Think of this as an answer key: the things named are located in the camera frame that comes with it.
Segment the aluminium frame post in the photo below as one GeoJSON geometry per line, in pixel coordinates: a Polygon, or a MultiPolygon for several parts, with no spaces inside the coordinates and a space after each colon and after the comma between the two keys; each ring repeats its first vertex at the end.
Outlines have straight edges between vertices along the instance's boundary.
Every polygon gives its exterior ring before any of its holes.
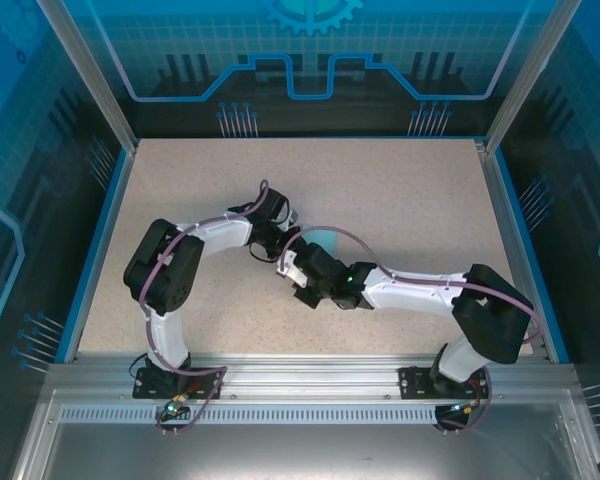
{"type": "Polygon", "coordinates": [[[494,156],[516,119],[582,0],[556,0],[511,89],[484,140],[485,152],[494,156]]]}
{"type": "Polygon", "coordinates": [[[121,146],[130,154],[137,140],[96,59],[62,0],[36,0],[66,54],[121,146]]]}

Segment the blue table edge strip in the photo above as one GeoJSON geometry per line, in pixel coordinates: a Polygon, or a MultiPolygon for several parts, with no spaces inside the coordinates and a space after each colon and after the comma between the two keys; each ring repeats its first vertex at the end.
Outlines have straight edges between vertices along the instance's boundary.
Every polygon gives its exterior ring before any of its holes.
{"type": "Polygon", "coordinates": [[[116,162],[56,350],[55,363],[71,363],[78,350],[134,159],[133,153],[122,150],[116,162]]]}

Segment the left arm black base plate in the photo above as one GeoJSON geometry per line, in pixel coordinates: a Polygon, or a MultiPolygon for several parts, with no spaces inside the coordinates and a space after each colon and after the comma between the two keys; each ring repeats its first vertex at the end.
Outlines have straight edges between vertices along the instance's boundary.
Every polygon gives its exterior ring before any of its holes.
{"type": "Polygon", "coordinates": [[[203,400],[218,383],[220,374],[183,376],[159,368],[142,367],[135,374],[134,399],[167,400],[186,393],[189,399],[203,400]]]}

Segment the grey metal platform sheet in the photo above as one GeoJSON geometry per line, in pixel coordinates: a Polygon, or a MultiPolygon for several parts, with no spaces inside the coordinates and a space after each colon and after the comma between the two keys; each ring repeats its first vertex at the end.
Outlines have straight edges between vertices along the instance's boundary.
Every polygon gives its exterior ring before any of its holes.
{"type": "Polygon", "coordinates": [[[435,425],[65,424],[34,413],[9,480],[600,480],[585,409],[493,404],[475,428],[435,425]]]}

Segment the aluminium mounting rail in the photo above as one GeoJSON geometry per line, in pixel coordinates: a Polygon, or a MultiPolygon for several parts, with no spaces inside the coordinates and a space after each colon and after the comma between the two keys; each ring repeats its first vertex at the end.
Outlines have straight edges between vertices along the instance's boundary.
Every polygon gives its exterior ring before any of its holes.
{"type": "MultiPolygon", "coordinates": [[[[398,371],[428,367],[432,355],[197,354],[195,367],[228,369],[220,400],[235,403],[395,403],[398,371]]],[[[127,403],[131,356],[85,353],[50,366],[40,397],[66,403],[127,403]]],[[[498,404],[553,404],[583,395],[571,364],[523,356],[513,365],[490,364],[498,404]]]]}

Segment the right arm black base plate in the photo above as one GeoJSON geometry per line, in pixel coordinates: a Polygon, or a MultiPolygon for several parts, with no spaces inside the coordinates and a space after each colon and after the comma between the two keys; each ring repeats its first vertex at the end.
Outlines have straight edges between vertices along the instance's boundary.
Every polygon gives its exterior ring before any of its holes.
{"type": "Polygon", "coordinates": [[[486,372],[480,369],[467,381],[456,382],[432,368],[405,367],[398,370],[398,387],[403,400],[474,400],[486,399],[490,393],[486,372]]]}

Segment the aluminium side rail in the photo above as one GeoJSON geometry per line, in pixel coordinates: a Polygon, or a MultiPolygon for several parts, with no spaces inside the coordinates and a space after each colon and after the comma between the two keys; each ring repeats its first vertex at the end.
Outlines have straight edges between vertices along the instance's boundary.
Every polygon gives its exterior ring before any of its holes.
{"type": "Polygon", "coordinates": [[[475,141],[475,146],[511,271],[512,283],[531,301],[535,312],[540,316],[541,328],[538,328],[535,321],[531,320],[528,329],[528,332],[532,335],[542,333],[541,336],[532,340],[529,344],[531,358],[535,361],[543,360],[554,363],[553,344],[551,339],[547,337],[548,331],[543,304],[527,257],[519,223],[514,212],[514,204],[508,194],[502,171],[497,159],[487,151],[482,138],[475,141]]]}

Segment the light blue cloth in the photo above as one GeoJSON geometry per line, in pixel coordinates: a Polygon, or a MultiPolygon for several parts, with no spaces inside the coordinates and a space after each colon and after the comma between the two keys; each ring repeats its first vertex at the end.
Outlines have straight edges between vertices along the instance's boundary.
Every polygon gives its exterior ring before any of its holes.
{"type": "Polygon", "coordinates": [[[305,233],[302,238],[307,243],[315,243],[329,255],[336,257],[337,233],[330,230],[313,230],[305,233]]]}

